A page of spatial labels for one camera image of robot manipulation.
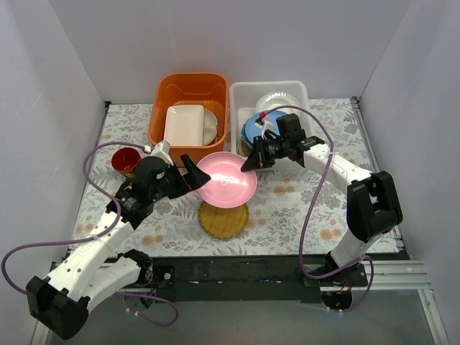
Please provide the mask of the teal scalloped plate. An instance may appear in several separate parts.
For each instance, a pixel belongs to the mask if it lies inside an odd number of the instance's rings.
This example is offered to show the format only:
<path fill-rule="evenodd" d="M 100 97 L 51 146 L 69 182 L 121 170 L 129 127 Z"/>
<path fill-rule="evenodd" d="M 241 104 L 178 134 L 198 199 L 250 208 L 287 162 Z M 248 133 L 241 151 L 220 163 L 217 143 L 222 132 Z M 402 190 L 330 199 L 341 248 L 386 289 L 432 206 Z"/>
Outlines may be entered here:
<path fill-rule="evenodd" d="M 248 136 L 246 135 L 246 130 L 245 130 L 246 125 L 244 124 L 241 128 L 241 142 L 244 143 L 249 151 L 252 150 L 252 143 L 250 142 Z"/>

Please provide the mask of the yellow woven plate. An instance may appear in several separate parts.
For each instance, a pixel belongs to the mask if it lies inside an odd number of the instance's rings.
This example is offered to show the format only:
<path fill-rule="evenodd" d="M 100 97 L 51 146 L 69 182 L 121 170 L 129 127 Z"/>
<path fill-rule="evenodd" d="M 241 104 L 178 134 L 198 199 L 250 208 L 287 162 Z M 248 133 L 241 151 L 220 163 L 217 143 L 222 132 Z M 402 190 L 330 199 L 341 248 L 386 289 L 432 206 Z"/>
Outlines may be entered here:
<path fill-rule="evenodd" d="M 198 222 L 208 235 L 230 239 L 240 234 L 249 220 L 247 204 L 236 208 L 217 208 L 203 201 L 198 209 Z"/>

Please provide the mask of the blue round plate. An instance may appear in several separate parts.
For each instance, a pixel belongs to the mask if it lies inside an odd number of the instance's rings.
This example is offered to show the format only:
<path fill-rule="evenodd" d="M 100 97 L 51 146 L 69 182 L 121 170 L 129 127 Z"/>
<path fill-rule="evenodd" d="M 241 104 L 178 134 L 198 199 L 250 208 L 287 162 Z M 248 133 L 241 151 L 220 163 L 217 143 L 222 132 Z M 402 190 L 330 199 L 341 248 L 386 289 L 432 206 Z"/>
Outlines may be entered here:
<path fill-rule="evenodd" d="M 255 137 L 261 136 L 261 128 L 257 124 L 254 123 L 254 121 L 256 120 L 259 114 L 260 113 L 252 116 L 250 119 L 248 119 L 248 121 L 245 124 L 246 125 L 245 127 L 246 135 L 248 136 L 252 144 L 253 144 Z M 266 117 L 266 119 L 268 119 L 270 122 L 274 124 L 273 133 L 275 133 L 276 136 L 280 135 L 280 131 L 277 127 L 277 118 L 284 116 L 284 115 L 286 115 L 284 111 L 273 111 L 270 114 L 268 114 Z"/>

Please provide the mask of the white plate with blue rim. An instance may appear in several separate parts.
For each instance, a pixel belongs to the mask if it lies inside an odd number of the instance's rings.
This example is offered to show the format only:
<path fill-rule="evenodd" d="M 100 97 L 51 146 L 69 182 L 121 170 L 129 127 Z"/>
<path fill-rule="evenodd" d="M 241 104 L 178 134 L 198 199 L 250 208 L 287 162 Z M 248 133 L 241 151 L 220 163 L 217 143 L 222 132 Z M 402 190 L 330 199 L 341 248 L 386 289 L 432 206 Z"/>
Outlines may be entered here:
<path fill-rule="evenodd" d="M 255 113 L 269 111 L 278 106 L 299 106 L 300 103 L 296 97 L 290 93 L 276 91 L 263 95 L 255 106 Z"/>

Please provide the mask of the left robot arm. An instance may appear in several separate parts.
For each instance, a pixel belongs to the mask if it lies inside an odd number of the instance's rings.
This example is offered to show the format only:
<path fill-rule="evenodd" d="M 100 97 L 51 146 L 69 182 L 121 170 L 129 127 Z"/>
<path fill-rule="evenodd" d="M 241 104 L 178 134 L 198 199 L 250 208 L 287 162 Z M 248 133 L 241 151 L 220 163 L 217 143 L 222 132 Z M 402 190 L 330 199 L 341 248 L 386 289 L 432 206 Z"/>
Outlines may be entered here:
<path fill-rule="evenodd" d="M 180 159 L 187 170 L 185 175 L 168 157 L 143 158 L 133 177 L 120 185 L 86 242 L 45 278 L 33 277 L 27 283 L 29 311 L 34 318 L 68 340 L 82 329 L 89 313 L 118 290 L 151 283 L 153 262 L 136 249 L 120 254 L 107 269 L 101 265 L 153 212 L 156 202 L 179 198 L 211 180 L 189 156 Z"/>

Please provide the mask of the pink round plate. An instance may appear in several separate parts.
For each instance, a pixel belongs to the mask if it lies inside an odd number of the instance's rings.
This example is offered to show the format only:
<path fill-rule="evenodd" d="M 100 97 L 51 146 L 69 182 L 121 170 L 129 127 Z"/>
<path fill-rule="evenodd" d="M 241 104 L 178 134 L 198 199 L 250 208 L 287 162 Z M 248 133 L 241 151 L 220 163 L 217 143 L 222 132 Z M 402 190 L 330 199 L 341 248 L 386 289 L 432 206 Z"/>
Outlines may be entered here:
<path fill-rule="evenodd" d="M 215 152 L 204 157 L 198 168 L 211 177 L 198 195 L 217 208 L 236 208 L 244 205 L 258 185 L 255 171 L 242 172 L 245 159 L 232 152 Z"/>

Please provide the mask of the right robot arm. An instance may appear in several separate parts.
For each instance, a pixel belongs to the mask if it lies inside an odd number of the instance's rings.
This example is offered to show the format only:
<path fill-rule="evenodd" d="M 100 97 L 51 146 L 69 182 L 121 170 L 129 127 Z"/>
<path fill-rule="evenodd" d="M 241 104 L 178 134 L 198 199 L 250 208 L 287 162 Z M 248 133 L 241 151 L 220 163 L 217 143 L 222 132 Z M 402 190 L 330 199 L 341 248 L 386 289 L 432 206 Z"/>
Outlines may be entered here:
<path fill-rule="evenodd" d="M 253 139 L 241 171 L 266 169 L 276 160 L 288 158 L 321 175 L 319 185 L 330 182 L 346 196 L 348 229 L 327 254 L 321 270 L 309 272 L 303 254 L 298 255 L 300 269 L 308 279 L 344 284 L 351 277 L 351 268 L 366 259 L 368 248 L 403 221 L 394 180 L 384 170 L 371 172 L 336 154 L 331 137 L 307 137 L 296 114 L 283 115 L 276 123 L 277 132 L 263 128 Z"/>

